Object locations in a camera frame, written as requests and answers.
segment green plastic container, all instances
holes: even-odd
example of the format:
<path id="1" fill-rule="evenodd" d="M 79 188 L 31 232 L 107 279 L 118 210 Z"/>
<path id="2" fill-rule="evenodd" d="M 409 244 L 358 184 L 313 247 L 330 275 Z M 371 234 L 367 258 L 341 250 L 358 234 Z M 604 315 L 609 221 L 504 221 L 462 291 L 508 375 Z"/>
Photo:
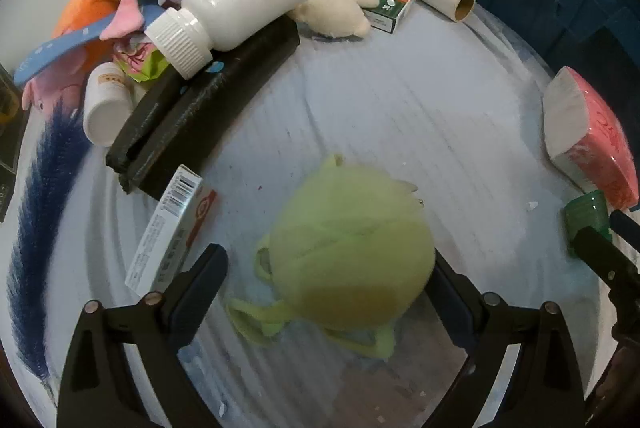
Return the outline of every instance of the green plastic container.
<path id="1" fill-rule="evenodd" d="M 562 212 L 564 226 L 566 228 L 569 254 L 575 256 L 571 244 L 575 235 L 582 228 L 591 226 L 609 242 L 613 241 L 609 231 L 609 212 L 607 211 L 607 199 L 601 190 L 587 193 L 569 202 Z"/>

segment pink label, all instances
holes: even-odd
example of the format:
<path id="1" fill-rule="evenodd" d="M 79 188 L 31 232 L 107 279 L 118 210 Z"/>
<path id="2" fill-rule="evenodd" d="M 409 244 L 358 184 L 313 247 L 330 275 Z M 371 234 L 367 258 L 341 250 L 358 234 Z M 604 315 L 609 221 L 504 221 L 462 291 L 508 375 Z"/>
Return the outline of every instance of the pink label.
<path id="1" fill-rule="evenodd" d="M 211 205 L 213 201 L 216 200 L 217 193 L 215 191 L 210 191 L 209 195 L 205 195 L 202 200 L 198 203 L 198 207 L 196 208 L 196 221 L 191 228 L 191 233 L 189 233 L 189 238 L 187 238 L 187 249 L 191 247 L 193 241 L 196 239 L 200 228 L 202 227 L 202 223 L 204 219 L 207 218 L 207 214 L 211 209 Z"/>
<path id="2" fill-rule="evenodd" d="M 585 79 L 565 67 L 580 88 L 589 113 L 589 131 L 569 151 L 569 159 L 616 208 L 638 203 L 638 177 L 629 144 L 618 118 Z"/>

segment white ribbed surface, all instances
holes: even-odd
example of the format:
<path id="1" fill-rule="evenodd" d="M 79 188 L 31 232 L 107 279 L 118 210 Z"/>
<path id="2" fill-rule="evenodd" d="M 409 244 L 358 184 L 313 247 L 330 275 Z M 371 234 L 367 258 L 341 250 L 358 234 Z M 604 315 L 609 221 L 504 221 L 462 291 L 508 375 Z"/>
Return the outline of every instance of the white ribbed surface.
<path id="1" fill-rule="evenodd" d="M 169 12 L 152 22 L 145 33 L 185 80 L 193 78 L 211 61 L 211 56 L 202 54 Z"/>

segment white plush toy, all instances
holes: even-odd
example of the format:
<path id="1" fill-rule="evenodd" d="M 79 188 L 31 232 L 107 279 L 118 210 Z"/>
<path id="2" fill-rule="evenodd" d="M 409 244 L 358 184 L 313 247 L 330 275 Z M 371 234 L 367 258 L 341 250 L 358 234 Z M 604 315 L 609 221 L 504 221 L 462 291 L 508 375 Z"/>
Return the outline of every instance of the white plush toy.
<path id="1" fill-rule="evenodd" d="M 371 25 L 361 8 L 377 7 L 379 3 L 379 0 L 307 0 L 289 15 L 324 36 L 364 38 Z"/>

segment metal screw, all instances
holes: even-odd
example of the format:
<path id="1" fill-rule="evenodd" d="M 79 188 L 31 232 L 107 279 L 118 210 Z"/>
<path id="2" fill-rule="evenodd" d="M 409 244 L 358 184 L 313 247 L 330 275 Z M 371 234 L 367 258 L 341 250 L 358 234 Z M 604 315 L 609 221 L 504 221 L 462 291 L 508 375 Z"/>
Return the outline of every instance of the metal screw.
<path id="1" fill-rule="evenodd" d="M 93 314 L 100 308 L 100 302 L 91 300 L 84 304 L 84 312 L 87 314 Z"/>
<path id="2" fill-rule="evenodd" d="M 145 294 L 143 300 L 145 301 L 145 304 L 149 305 L 150 307 L 153 305 L 158 305 L 162 301 L 162 294 L 158 291 L 151 291 L 150 293 Z"/>
<path id="3" fill-rule="evenodd" d="M 495 307 L 500 303 L 500 297 L 496 293 L 485 293 L 484 303 L 491 307 Z"/>
<path id="4" fill-rule="evenodd" d="M 545 311 L 549 314 L 558 314 L 560 312 L 560 307 L 555 302 L 547 302 L 545 303 Z"/>

